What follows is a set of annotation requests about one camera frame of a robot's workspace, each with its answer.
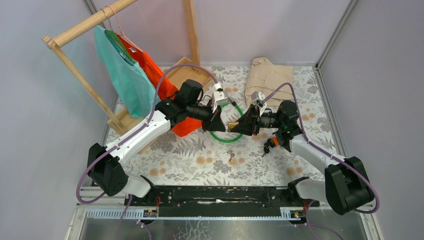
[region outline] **folded beige cloth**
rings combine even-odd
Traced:
[[[251,95],[255,91],[268,96],[283,83],[293,84],[293,78],[293,66],[274,65],[266,57],[255,58],[252,61],[244,90],[246,104],[251,103]],[[283,100],[291,99],[293,99],[293,95],[290,87],[284,86],[266,104],[268,106],[279,106]]]

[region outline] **red-orange garment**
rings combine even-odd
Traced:
[[[138,62],[140,67],[146,73],[150,82],[156,88],[158,86],[159,80],[164,74],[162,70],[158,67],[158,65],[156,65],[153,59],[145,51],[140,52],[136,50],[135,47],[133,47],[128,42],[126,42],[121,36],[118,35],[118,37],[122,41],[125,48],[127,49],[129,55],[135,61]],[[174,86],[168,80],[168,78],[165,77],[162,83],[160,84],[159,92],[157,94],[159,95],[159,98],[163,100],[169,96],[172,96],[176,91],[178,91],[178,88]],[[189,133],[193,132],[194,130],[200,128],[201,126],[202,126],[201,121],[187,117],[183,122],[180,122],[177,125],[175,125],[172,128],[172,130],[176,135],[180,137],[184,137],[188,135]]]

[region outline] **teal shirt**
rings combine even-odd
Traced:
[[[105,35],[101,26],[94,27],[97,56],[107,71],[122,103],[131,117],[144,118],[152,110],[155,87],[138,62],[130,65],[122,52],[118,52]]]

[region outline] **wooden pole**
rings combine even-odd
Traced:
[[[137,0],[118,0],[112,3],[110,6],[115,10],[115,12],[118,13],[135,2],[137,2]],[[59,46],[59,48],[61,48],[72,40],[81,36],[83,33],[94,28],[96,25],[106,21],[108,18],[115,15],[109,7],[105,7],[103,10],[104,12],[100,10],[86,18],[84,21],[69,28],[68,30],[57,35],[56,37],[53,37],[53,41]]]
[[[185,23],[187,24],[188,43],[190,44],[191,60],[200,66],[198,32],[196,29],[195,8],[193,0],[182,0]]]
[[[87,90],[87,92],[94,98],[94,100],[100,105],[104,112],[109,116],[109,118],[123,131],[127,132],[126,127],[122,122],[115,116],[112,110],[108,105],[103,101],[103,99],[97,94],[94,88],[90,83],[84,78],[78,68],[72,63],[69,57],[62,51],[62,49],[55,43],[55,41],[49,36],[44,36],[42,40],[50,48],[56,56],[65,64],[69,71],[75,76],[76,79],[81,83],[81,85]]]

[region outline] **wooden clothes rack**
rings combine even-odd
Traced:
[[[119,13],[120,11],[135,3],[136,1],[137,0],[117,0],[116,2],[110,4],[110,6],[115,10],[116,13]],[[182,3],[184,7],[185,21],[187,25],[190,53],[193,61],[183,56],[176,64],[194,63],[196,65],[200,65],[199,44],[197,38],[193,0],[182,0]],[[85,90],[87,90],[87,92],[93,97],[97,104],[109,116],[110,120],[107,121],[109,126],[120,135],[123,135],[128,130],[132,129],[135,125],[137,125],[139,122],[141,122],[142,118],[131,117],[126,107],[124,107],[115,115],[105,103],[105,101],[103,101],[99,94],[94,90],[94,88],[87,81],[87,79],[81,74],[78,68],[72,63],[69,57],[62,51],[63,46],[72,42],[74,39],[78,38],[79,36],[94,28],[95,26],[99,25],[100,23],[106,21],[113,15],[114,12],[109,7],[105,7],[103,10],[94,13],[93,15],[89,16],[80,23],[57,35],[56,37],[52,38],[46,35],[41,39],[44,41],[47,47],[56,54],[56,56],[63,62],[63,64],[81,83]],[[189,66],[174,69],[167,75],[167,78],[178,89],[181,87],[181,84],[186,79],[193,79],[200,82],[205,90],[212,84],[212,78],[207,73],[199,71],[197,68]]]

